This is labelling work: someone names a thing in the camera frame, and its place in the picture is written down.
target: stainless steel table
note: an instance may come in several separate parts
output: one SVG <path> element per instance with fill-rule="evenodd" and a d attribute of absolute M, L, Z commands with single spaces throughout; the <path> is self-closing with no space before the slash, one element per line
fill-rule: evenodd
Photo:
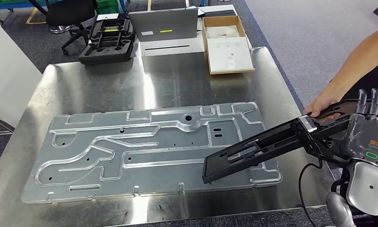
<path fill-rule="evenodd" d="M 254 101 L 267 128 L 299 116 L 268 49 L 254 49 L 252 59 L 255 72 L 221 76 L 209 76 L 203 53 L 48 66 L 0 159 L 0 226 L 112 226 L 299 207 L 300 170 L 316 163 L 300 149 L 279 157 L 283 181 L 272 187 L 40 205 L 21 201 L 56 115 Z M 332 181 L 326 167 L 308 169 L 303 178 L 306 204 L 324 205 Z"/>

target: aluminum plate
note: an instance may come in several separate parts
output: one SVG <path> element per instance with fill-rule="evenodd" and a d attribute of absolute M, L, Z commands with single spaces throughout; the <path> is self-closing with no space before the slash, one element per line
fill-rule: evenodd
<path fill-rule="evenodd" d="M 82 201 L 274 185 L 282 180 L 275 159 L 211 184 L 203 184 L 201 177 L 206 156 L 263 130 L 253 102 L 57 116 L 22 201 Z"/>

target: robot finger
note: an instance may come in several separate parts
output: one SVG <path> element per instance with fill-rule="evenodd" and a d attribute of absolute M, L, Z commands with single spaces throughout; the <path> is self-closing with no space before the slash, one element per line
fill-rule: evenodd
<path fill-rule="evenodd" d="M 364 114 L 366 112 L 366 101 L 367 101 L 367 93 L 365 90 L 359 90 L 359 101 L 356 105 L 356 113 L 357 114 Z"/>
<path fill-rule="evenodd" d="M 371 105 L 369 114 L 377 116 L 378 114 L 378 89 L 373 88 L 371 90 Z"/>

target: laptop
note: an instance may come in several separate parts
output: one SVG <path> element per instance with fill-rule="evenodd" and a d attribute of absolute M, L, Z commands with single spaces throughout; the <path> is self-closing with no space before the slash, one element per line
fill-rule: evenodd
<path fill-rule="evenodd" d="M 141 42 L 197 37 L 198 9 L 132 12 L 128 16 Z"/>

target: open cardboard box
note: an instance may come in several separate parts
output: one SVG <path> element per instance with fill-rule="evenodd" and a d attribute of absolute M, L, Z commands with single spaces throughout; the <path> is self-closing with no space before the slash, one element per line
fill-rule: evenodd
<path fill-rule="evenodd" d="M 236 26 L 239 37 L 207 39 L 207 28 L 219 26 Z M 255 70 L 239 16 L 203 18 L 203 43 L 211 75 Z"/>

